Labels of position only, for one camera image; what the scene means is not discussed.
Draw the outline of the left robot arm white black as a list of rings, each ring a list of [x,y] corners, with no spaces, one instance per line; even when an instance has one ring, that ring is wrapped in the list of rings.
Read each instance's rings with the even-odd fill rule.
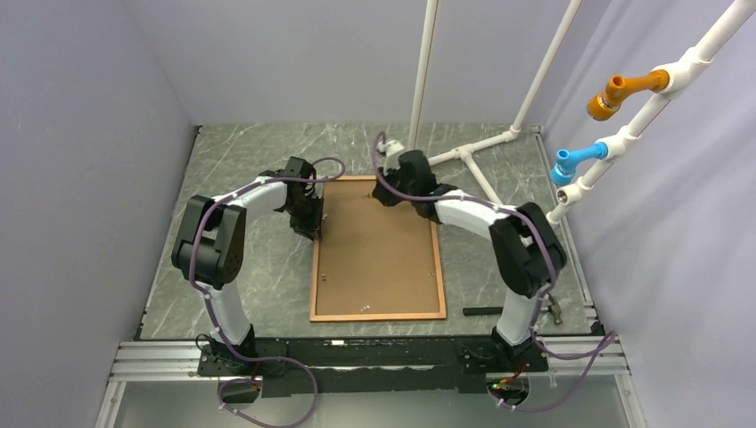
[[[233,374],[249,372],[259,356],[236,283],[248,225],[285,213],[295,234],[320,240],[326,181],[315,163],[291,157],[283,168],[266,170],[247,185],[212,197],[195,195],[185,206],[171,263],[200,294],[212,324],[210,347]]]

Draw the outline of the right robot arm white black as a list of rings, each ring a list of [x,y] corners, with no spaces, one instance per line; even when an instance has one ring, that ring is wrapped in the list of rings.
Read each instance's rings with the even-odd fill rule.
[[[507,288],[492,330],[491,357],[503,370],[516,368],[532,346],[546,289],[555,284],[568,260],[544,211],[535,202],[502,205],[442,184],[423,152],[408,150],[396,140],[379,143],[372,160],[377,180],[372,196],[382,205],[409,202],[421,218],[462,228],[491,243]]]

